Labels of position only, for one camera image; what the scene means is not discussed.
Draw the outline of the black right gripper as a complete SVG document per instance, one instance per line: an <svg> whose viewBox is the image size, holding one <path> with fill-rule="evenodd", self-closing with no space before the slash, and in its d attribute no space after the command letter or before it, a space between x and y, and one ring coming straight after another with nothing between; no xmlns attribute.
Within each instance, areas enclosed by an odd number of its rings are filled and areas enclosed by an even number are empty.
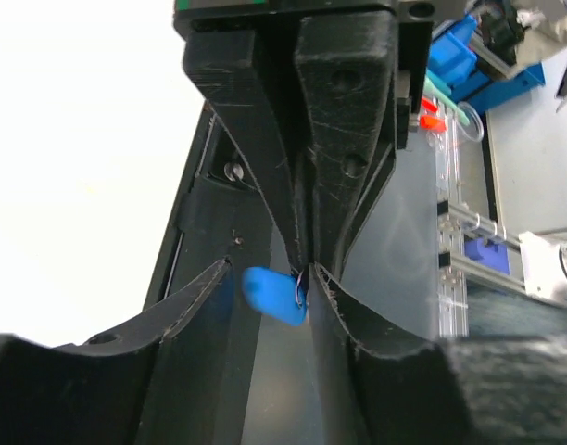
<svg viewBox="0 0 567 445"><path fill-rule="evenodd" d="M173 27L187 38L183 69L212 106L280 231L292 270L307 264L284 129L277 69L260 34L292 38L311 131L314 260L340 276L359 195L384 120L396 61L409 76L397 111L397 147L420 111L432 41L433 1L176 1ZM201 32L228 30L229 32Z"/></svg>

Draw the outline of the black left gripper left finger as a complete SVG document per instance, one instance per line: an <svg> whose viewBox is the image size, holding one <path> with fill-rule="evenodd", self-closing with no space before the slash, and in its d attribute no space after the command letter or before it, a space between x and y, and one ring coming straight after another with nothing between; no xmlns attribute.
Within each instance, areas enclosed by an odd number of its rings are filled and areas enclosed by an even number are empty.
<svg viewBox="0 0 567 445"><path fill-rule="evenodd" d="M219 260L82 345L0 335L0 444L210 443L232 306Z"/></svg>

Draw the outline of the blue key tag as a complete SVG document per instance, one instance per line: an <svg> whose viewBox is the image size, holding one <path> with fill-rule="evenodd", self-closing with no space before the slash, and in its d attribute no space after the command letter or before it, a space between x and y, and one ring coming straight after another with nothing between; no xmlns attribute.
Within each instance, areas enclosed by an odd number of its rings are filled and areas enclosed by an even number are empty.
<svg viewBox="0 0 567 445"><path fill-rule="evenodd" d="M304 273L298 276L263 267L243 272L242 290L247 303L263 315L291 326L304 323L308 311Z"/></svg>

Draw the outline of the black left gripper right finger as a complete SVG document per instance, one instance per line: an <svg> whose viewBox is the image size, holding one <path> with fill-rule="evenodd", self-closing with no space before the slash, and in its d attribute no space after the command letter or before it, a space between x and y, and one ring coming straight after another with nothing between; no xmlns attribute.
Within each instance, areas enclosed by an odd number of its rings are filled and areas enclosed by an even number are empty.
<svg viewBox="0 0 567 445"><path fill-rule="evenodd" d="M328 444L567 444L567 335L429 341L309 269Z"/></svg>

